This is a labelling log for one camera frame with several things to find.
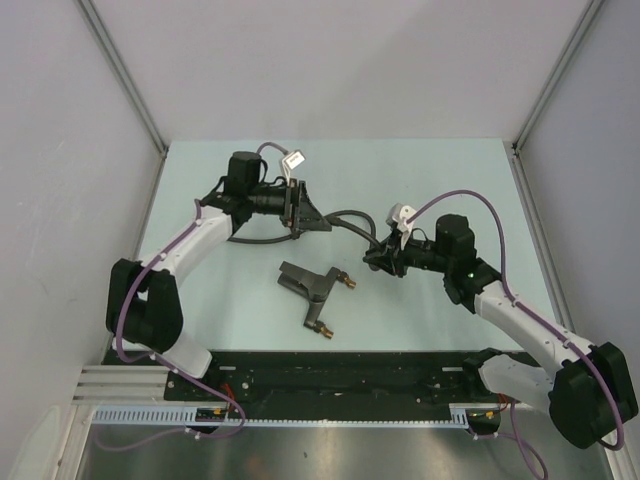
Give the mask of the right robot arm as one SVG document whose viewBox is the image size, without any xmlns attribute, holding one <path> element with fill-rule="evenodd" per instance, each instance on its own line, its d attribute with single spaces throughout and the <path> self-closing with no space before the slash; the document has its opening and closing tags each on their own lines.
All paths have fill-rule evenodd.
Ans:
<svg viewBox="0 0 640 480">
<path fill-rule="evenodd" d="M 528 365 L 498 350 L 483 350 L 466 362 L 461 376 L 469 399 L 505 394 L 547 414 L 580 449 L 623 431 L 625 422 L 638 415 L 623 352 L 610 342 L 595 345 L 550 323 L 508 292 L 502 274 L 478 256 L 466 217 L 440 217 L 434 239 L 425 240 L 393 224 L 390 235 L 363 260 L 398 278 L 411 268 L 442 274 L 453 304 L 499 328 L 533 358 L 535 363 Z"/>
</svg>

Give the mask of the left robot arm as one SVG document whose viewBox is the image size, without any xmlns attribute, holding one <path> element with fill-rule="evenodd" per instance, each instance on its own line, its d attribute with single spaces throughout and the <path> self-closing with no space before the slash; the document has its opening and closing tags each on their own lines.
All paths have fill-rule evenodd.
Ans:
<svg viewBox="0 0 640 480">
<path fill-rule="evenodd" d="M 212 355 L 184 329 L 179 287 L 216 247 L 229 240 L 253 215 L 276 216 L 292 238 L 331 226 L 310 200 L 306 183 L 293 177 L 305 160 L 299 150 L 285 152 L 281 174 L 267 181 L 266 162 L 258 152 L 237 151 L 216 186 L 195 202 L 195 215 L 168 245 L 142 260 L 121 259 L 110 274 L 106 326 L 121 360 L 129 363 L 129 342 L 187 375 L 186 387 L 197 398 L 214 397 L 221 376 L 209 368 Z"/>
</svg>

